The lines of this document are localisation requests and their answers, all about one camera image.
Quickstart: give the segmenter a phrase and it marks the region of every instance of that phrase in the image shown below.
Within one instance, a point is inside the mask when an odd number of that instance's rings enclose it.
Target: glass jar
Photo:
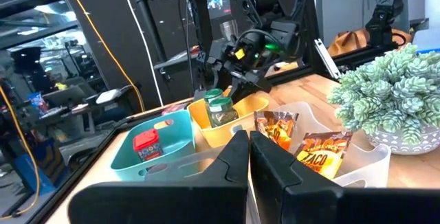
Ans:
[[[211,101],[209,104],[209,120],[212,128],[227,124],[239,118],[239,114],[232,107],[233,105],[229,97],[217,98]]]
[[[205,100],[205,109],[206,109],[206,112],[208,113],[208,116],[210,115],[209,103],[211,101],[216,100],[221,97],[223,97],[223,91],[221,89],[211,89],[211,90],[207,90],[205,92],[205,95],[203,96],[203,98]]]

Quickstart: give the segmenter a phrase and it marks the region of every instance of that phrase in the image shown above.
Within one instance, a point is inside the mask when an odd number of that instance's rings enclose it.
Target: plastic basket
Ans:
[[[229,91],[230,90],[227,89],[224,95],[228,95]],[[235,126],[238,123],[244,122],[248,119],[253,120],[254,111],[267,110],[268,104],[268,100],[255,95],[250,95],[234,105],[234,109],[239,113],[239,119],[215,128],[211,128],[203,99],[190,104],[188,106],[188,110],[206,141],[212,148],[216,148],[218,146],[227,144],[231,140],[232,136],[230,133],[230,128],[232,126]]]
[[[164,154],[148,161],[141,161],[138,154],[133,150],[133,138],[144,131],[155,128],[156,124],[163,124],[164,122],[168,122],[168,126],[156,127]],[[146,172],[152,166],[165,164],[168,161],[191,155],[194,152],[195,142],[190,114],[188,111],[176,111],[132,128],[116,153],[111,163],[111,169],[123,181],[143,181]],[[188,166],[184,169],[188,174],[198,171],[196,166]]]
[[[145,181],[179,181],[197,176],[217,158],[224,147],[225,146],[219,146],[175,161],[170,161],[167,164],[154,166],[145,175]],[[188,171],[185,170],[188,166],[199,167],[199,172],[188,173]],[[260,224],[255,195],[252,190],[252,181],[248,180],[248,184],[246,224]]]
[[[302,142],[305,133],[323,133],[331,131],[319,123],[306,102],[295,102],[278,107],[273,111],[291,111],[299,113],[295,131],[292,135],[292,145],[289,151],[295,153]],[[237,130],[254,130],[254,123],[242,122],[231,127],[233,135]],[[387,145],[380,144],[372,151],[365,151],[351,141],[349,149],[342,160],[341,167],[333,181],[340,186],[353,187],[386,187],[390,166],[391,150]]]

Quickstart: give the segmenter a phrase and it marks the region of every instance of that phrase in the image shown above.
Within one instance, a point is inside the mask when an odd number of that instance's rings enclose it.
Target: green light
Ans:
[[[277,44],[266,44],[265,45],[266,49],[270,50],[270,51],[279,51],[280,47]]]

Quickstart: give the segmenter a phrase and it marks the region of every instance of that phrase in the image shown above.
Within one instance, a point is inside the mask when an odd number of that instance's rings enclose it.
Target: jar lid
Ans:
[[[205,101],[209,102],[211,99],[222,96],[223,91],[221,89],[211,89],[205,92],[203,98]]]
[[[136,135],[133,139],[133,150],[139,151],[159,141],[157,129],[152,128]]]
[[[209,103],[209,109],[212,112],[226,111],[231,109],[233,105],[231,98],[222,97],[211,101],[211,103]]]

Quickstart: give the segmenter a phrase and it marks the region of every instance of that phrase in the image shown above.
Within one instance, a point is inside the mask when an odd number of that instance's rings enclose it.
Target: yellow bin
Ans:
[[[227,89],[224,93],[226,96],[229,93]],[[199,127],[201,134],[212,148],[226,145],[231,140],[232,135],[230,129],[241,123],[248,123],[254,119],[254,111],[265,111],[269,105],[269,100],[265,98],[256,97],[254,94],[240,100],[234,105],[234,109],[239,113],[239,119],[232,122],[211,128],[208,114],[205,109],[205,100],[201,99],[193,102],[188,106],[188,111],[192,119]]]

